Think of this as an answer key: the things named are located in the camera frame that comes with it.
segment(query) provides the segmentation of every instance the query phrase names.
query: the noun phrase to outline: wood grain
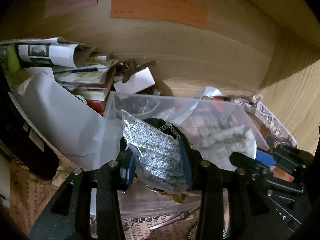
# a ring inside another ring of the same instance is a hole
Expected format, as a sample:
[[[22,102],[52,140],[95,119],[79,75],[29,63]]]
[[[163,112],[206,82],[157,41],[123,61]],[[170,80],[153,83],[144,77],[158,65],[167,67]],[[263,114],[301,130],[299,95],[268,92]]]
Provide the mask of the wood grain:
[[[167,95],[190,97],[206,85],[255,93],[281,27],[247,0],[195,0],[208,6],[205,30],[164,20],[111,19],[111,0],[44,19],[45,0],[17,0],[0,40],[62,36],[120,59],[157,60],[151,69]]]
[[[261,86],[263,103],[315,153],[320,124],[320,49],[285,32]]]
[[[320,47],[320,24],[305,0],[250,0],[284,28]]]

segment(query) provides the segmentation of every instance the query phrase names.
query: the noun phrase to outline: plastic bag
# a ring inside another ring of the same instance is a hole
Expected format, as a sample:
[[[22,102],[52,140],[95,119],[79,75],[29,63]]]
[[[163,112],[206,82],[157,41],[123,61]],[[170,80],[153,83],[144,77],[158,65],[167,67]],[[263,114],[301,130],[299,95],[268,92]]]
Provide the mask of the plastic bag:
[[[136,159],[139,179],[153,188],[181,193],[188,186],[177,139],[122,110],[123,136]]]

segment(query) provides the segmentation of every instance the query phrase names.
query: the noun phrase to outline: newspaper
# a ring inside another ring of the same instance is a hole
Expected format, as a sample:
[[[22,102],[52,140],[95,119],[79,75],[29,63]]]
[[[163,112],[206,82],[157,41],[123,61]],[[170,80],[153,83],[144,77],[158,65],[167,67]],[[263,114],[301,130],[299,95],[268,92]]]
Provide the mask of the newspaper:
[[[28,235],[40,213],[58,190],[60,184],[73,171],[73,167],[62,159],[61,182],[58,186],[52,182],[36,178],[30,172],[11,162],[10,167],[10,215],[24,234]]]
[[[23,44],[18,46],[21,60],[29,63],[83,67],[94,48],[85,44]]]
[[[67,41],[62,37],[54,37],[49,39],[38,39],[38,38],[31,38],[31,39],[17,39],[17,40],[5,40],[0,41],[0,46],[9,45],[12,43],[19,43],[19,44],[63,44],[63,43],[78,43],[73,41]]]
[[[262,123],[271,131],[277,138],[286,138],[292,147],[297,146],[297,141],[292,134],[284,127],[279,119],[262,103],[255,104],[255,115],[262,121]]]

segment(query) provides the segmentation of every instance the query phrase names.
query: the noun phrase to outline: pile of items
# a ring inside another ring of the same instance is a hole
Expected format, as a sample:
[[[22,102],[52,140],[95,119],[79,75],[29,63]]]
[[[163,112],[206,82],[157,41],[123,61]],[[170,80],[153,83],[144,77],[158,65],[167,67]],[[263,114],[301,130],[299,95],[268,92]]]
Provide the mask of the pile of items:
[[[0,62],[11,90],[20,95],[37,72],[30,68],[47,72],[43,67],[50,67],[62,87],[102,116],[110,90],[137,93],[155,85],[148,68],[155,61],[140,65],[133,59],[120,62],[111,59],[111,54],[61,37],[2,41]],[[143,93],[153,91],[154,87]]]
[[[11,92],[43,134],[41,137],[73,163],[84,169],[96,169],[110,158],[115,159],[119,151],[130,149],[136,159],[136,174],[145,183],[142,190],[139,182],[133,183],[131,191],[136,199],[145,190],[173,199],[174,204],[184,204],[190,196],[195,198],[189,201],[196,205],[192,210],[194,213],[198,210],[200,195],[190,192],[182,168],[178,142],[181,137],[186,138],[186,147],[230,171],[236,169],[228,159],[232,152],[255,159],[257,146],[264,149],[278,144],[297,146],[288,130],[262,104],[261,95],[225,96],[216,88],[206,87],[191,101],[182,98],[163,101],[163,97],[157,97],[160,93],[149,69],[155,61],[122,62],[83,43],[57,37],[2,41],[0,63]],[[151,96],[132,96],[137,93]],[[232,105],[241,113],[226,114],[219,104],[212,106],[200,99],[234,102],[237,105]],[[291,179],[288,174],[277,176]],[[227,192],[224,201],[224,237],[227,237]],[[119,194],[119,202],[122,208],[126,204],[132,206],[130,193]]]

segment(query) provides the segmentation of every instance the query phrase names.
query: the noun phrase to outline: orange sticky note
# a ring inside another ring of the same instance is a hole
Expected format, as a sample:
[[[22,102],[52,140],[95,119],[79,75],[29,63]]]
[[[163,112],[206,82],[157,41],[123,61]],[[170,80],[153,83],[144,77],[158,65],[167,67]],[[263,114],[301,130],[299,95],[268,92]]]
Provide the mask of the orange sticky note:
[[[163,19],[205,29],[208,8],[194,0],[111,0],[110,18]]]

